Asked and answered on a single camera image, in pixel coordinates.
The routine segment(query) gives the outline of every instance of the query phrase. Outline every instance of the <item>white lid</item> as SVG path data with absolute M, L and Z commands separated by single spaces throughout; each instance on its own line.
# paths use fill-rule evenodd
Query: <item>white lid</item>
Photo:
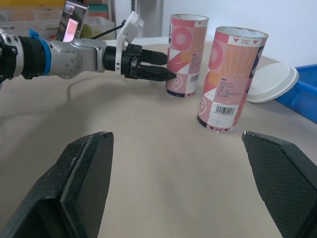
M 296 68 L 284 63 L 274 63 L 259 69 L 253 78 L 247 101 L 263 103 L 289 91 L 298 80 Z

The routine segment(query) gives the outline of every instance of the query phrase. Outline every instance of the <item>white wall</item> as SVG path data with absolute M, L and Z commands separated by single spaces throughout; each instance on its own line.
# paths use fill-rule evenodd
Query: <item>white wall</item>
M 115 25 L 118 26 L 131 14 L 131 0 L 114 0 Z
M 293 66 L 317 63 L 317 0 L 165 0 L 162 35 L 170 15 L 191 13 L 217 26 L 246 27 L 269 34 L 263 55 Z

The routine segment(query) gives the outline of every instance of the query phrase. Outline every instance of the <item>blue container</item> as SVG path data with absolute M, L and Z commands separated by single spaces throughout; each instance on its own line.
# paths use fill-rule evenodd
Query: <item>blue container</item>
M 317 123 L 317 64 L 296 69 L 298 82 L 276 101 Z

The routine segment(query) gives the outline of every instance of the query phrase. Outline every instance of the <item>table surface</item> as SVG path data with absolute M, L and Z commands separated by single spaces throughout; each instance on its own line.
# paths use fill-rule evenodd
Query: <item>table surface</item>
M 211 42 L 205 48 L 198 93 L 186 99 L 168 95 L 164 83 L 113 72 L 6 82 L 0 93 L 0 229 L 69 142 L 112 131 L 99 238 L 281 238 L 258 194 L 241 135 L 277 136 L 313 159 L 317 125 L 276 101 L 246 103 L 228 134 L 197 124 Z M 166 52 L 167 46 L 147 49 Z M 261 65 L 271 62 L 261 59 Z

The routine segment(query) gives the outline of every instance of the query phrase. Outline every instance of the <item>paper tube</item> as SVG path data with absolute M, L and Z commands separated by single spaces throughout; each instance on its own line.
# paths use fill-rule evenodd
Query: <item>paper tube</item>
M 171 16 L 167 68 L 177 77 L 166 82 L 167 92 L 189 97 L 197 90 L 208 18 L 190 14 Z
M 268 34 L 237 27 L 216 29 L 197 120 L 207 129 L 234 129 Z

